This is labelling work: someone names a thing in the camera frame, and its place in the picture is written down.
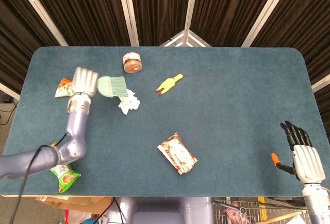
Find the jar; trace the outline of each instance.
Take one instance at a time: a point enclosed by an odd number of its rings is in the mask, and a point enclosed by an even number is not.
[[[123,65],[126,73],[137,73],[142,70],[140,54],[137,52],[128,52],[123,56]]]

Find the green brush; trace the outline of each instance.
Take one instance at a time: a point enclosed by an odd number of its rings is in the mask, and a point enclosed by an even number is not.
[[[97,80],[97,88],[101,95],[113,97],[128,97],[125,78],[121,77],[101,77]]]

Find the crumpled tissue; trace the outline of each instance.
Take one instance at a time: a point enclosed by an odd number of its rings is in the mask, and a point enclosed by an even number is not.
[[[127,89],[128,97],[119,97],[121,100],[118,107],[122,109],[122,112],[127,115],[128,111],[130,109],[137,110],[140,105],[140,100],[138,100],[137,97],[135,97],[135,92],[132,92],[131,90]]]

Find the silver robot hand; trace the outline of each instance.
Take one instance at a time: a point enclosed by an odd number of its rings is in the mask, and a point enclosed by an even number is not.
[[[91,98],[96,93],[97,78],[98,73],[92,70],[76,68],[72,81],[74,95],[68,102],[67,133],[71,139],[60,148],[42,148],[30,168],[29,175],[49,170],[56,165],[71,163],[85,155],[85,130]],[[0,156],[0,179],[23,178],[36,151]]]
[[[293,167],[283,165],[276,154],[273,162],[279,169],[294,174],[304,184],[302,190],[312,224],[330,223],[330,197],[320,185],[325,173],[318,151],[312,147],[308,134],[301,128],[285,121],[281,123],[293,155]]]

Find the blue felt table surface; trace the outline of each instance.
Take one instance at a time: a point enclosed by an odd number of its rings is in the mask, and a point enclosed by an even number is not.
[[[122,56],[137,51],[143,70],[126,74]],[[55,98],[75,68],[126,78],[141,101],[125,116],[118,98],[92,99],[88,151],[72,167],[82,174],[66,195],[86,196],[300,196],[303,185],[274,167],[292,153],[280,122],[305,129],[319,151],[330,185],[330,147],[302,55],[290,48],[43,47],[23,86],[4,154],[58,140],[67,125],[69,98]],[[168,77],[184,78],[163,96]],[[178,132],[198,158],[179,175],[157,146]],[[1,195],[17,195],[21,180],[0,180]],[[46,171],[28,178],[24,195],[55,195]]]

